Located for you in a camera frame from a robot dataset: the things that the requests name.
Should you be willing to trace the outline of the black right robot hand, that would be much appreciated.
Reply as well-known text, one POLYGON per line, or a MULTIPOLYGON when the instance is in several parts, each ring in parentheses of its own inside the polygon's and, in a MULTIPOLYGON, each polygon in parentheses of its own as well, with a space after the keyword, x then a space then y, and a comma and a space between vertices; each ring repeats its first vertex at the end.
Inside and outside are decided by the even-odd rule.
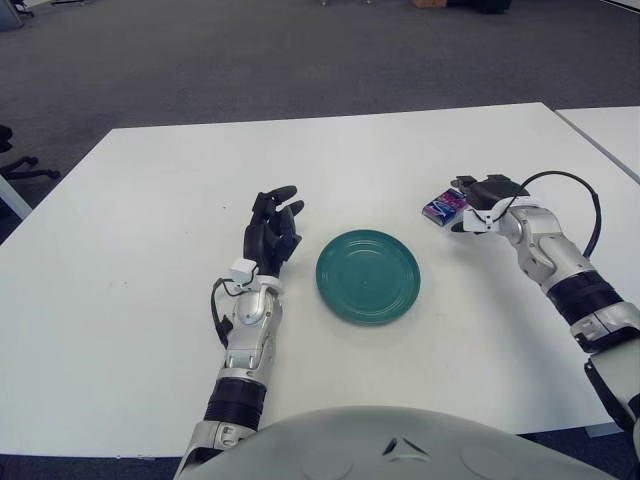
POLYGON ((526 189, 501 174, 488 175, 484 180, 468 175, 457 176, 451 181, 451 186, 460 191, 476 210, 491 210, 503 199, 529 195, 526 189))

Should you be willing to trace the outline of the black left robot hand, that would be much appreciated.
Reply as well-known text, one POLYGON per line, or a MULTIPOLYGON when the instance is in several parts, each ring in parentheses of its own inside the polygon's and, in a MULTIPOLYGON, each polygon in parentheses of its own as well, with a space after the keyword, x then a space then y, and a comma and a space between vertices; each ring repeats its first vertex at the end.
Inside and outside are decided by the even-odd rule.
POLYGON ((304 209, 303 200, 289 203, 297 194, 294 185, 257 194, 252 216, 245 228, 243 257, 256 263, 259 275, 278 278, 302 240, 295 217, 304 209))

